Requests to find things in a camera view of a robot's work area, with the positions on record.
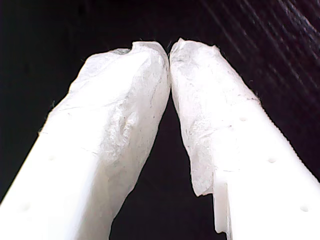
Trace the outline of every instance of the dark fabric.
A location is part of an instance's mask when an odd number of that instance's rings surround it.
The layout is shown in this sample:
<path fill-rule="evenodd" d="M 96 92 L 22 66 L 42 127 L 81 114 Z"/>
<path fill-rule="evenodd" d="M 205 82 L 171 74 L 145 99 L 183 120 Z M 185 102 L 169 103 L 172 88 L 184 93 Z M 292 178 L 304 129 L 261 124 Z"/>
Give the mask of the dark fabric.
<path fill-rule="evenodd" d="M 320 179 L 317 0 L 4 0 L 1 2 L 0 199 L 84 60 L 132 41 L 217 45 Z M 195 197 L 172 99 L 110 238 L 225 239 L 212 196 Z"/>

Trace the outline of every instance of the white plastic surface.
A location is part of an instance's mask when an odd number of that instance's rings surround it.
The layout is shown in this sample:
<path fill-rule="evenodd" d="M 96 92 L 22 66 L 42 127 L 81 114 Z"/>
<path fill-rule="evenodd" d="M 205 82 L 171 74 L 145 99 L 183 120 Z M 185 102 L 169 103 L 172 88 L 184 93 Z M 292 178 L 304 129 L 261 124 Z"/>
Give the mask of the white plastic surface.
<path fill-rule="evenodd" d="M 167 105 L 167 54 L 134 42 L 87 59 L 0 205 L 1 240 L 105 240 Z"/>
<path fill-rule="evenodd" d="M 215 46 L 180 39 L 172 96 L 197 196 L 229 240 L 320 239 L 320 184 Z"/>

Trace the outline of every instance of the black background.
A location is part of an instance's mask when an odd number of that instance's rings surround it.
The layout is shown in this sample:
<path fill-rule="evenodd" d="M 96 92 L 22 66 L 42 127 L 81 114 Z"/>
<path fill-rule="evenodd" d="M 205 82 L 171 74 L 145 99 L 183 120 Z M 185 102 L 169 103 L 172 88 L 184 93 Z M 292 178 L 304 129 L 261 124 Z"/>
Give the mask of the black background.
<path fill-rule="evenodd" d="M 179 37 L 221 49 L 320 179 L 319 1 L 7 0 L 1 11 L 0 200 L 88 56 L 140 40 L 169 52 Z M 193 193 L 170 98 L 110 239 L 225 239 L 213 221 L 212 196 Z"/>

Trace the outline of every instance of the white tissue paper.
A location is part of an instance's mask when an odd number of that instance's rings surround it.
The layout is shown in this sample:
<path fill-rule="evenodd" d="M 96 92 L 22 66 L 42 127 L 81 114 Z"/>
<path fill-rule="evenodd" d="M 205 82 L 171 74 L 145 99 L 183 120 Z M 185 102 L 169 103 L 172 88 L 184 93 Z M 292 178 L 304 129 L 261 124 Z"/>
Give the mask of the white tissue paper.
<path fill-rule="evenodd" d="M 179 39 L 172 97 L 197 196 L 229 240 L 320 239 L 320 184 L 216 46 Z"/>
<path fill-rule="evenodd" d="M 157 42 L 90 56 L 0 205 L 0 239 L 108 239 L 154 143 L 168 75 Z"/>

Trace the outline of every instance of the white plastic finger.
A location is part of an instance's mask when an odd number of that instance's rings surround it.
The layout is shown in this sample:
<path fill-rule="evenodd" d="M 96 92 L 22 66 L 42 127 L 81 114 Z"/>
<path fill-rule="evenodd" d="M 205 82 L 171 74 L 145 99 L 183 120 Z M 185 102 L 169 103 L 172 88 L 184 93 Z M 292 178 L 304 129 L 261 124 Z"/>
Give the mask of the white plastic finger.
<path fill-rule="evenodd" d="M 170 93 L 157 42 L 90 56 L 0 205 L 0 239 L 108 239 Z"/>
<path fill-rule="evenodd" d="M 320 184 L 216 46 L 176 42 L 172 97 L 197 196 L 229 240 L 318 239 Z"/>

